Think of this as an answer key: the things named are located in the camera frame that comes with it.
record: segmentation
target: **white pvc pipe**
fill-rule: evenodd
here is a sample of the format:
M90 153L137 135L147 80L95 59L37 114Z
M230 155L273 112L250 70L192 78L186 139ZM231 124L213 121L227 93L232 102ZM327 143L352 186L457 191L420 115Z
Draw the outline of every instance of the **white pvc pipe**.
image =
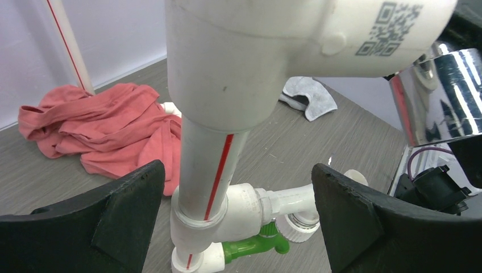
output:
M215 217L249 132L223 133L182 119L179 206L193 220Z
M313 185L268 192L273 206L272 218L299 212L316 211Z
M70 66L77 78L77 85L91 94L95 94L92 82L90 81L87 67L80 53L74 33L69 23L69 18L65 13L62 0L45 0L49 13L52 15L54 24L59 32L62 43L65 45Z

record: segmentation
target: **qr code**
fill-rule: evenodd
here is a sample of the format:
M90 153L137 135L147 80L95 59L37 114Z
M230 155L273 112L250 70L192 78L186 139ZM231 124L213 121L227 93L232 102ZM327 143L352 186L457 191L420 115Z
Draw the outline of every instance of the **qr code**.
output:
M384 2L370 30L369 40L361 45L355 55L392 55L410 32L422 8L423 5Z

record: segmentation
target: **red stripe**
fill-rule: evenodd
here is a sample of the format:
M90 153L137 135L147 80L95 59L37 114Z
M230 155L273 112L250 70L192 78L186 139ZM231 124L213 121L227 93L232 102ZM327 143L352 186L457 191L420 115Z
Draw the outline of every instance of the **red stripe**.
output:
M221 175L225 168L226 159L229 154L229 149L231 148L232 138L234 134L226 136L225 146L223 148L223 153L221 154L221 160L218 165L218 172L216 173L216 178L214 179L213 188L211 190L211 196L209 197L209 202L207 203L206 214L204 215L204 220L209 219L209 214L211 213L211 208L213 207L214 197L216 196L216 191L218 190L219 182L221 180Z
M191 266L191 260L192 259L193 259L193 254L189 254L188 265L186 266L186 269L189 269L189 267Z
M84 83L82 82L80 74L78 73L77 66L75 65L74 58L72 57L72 54L70 53L70 49L67 46L67 42L65 41L64 34L62 33L62 29L60 28L60 25L59 25L59 21L57 21L57 17L55 17L55 13L53 12L52 5L50 5L50 1L47 0L47 3L48 3L48 7L50 8L50 11L52 12L53 19L55 20L55 23L57 24L57 28L59 29L60 36L62 36L62 40L64 41L65 48L67 49L67 52L69 53L70 60L72 61L72 64L73 64L74 69L76 71L76 74L77 74L78 80L80 82L80 85L82 85L82 89L85 90Z

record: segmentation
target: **white plastic valve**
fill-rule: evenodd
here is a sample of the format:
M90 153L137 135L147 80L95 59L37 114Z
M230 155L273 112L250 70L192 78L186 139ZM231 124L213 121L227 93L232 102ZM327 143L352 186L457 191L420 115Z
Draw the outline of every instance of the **white plastic valve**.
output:
M305 224L296 219L294 214L287 214L276 217L276 227L290 242L303 243L319 229L319 221Z

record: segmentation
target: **vertical white pipe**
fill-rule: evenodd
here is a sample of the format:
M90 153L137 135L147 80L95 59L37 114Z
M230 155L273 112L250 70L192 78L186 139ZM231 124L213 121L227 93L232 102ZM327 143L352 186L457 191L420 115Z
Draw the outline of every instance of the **vertical white pipe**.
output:
M74 33L70 27L69 19L65 13L62 0L45 0L45 4L48 12L52 15L53 22L59 32L63 44L65 45L65 50L70 60L70 66L77 77L77 85L89 93L95 94L80 49L78 48Z
M223 133L182 119L179 206L193 220L209 220L221 207L249 132Z

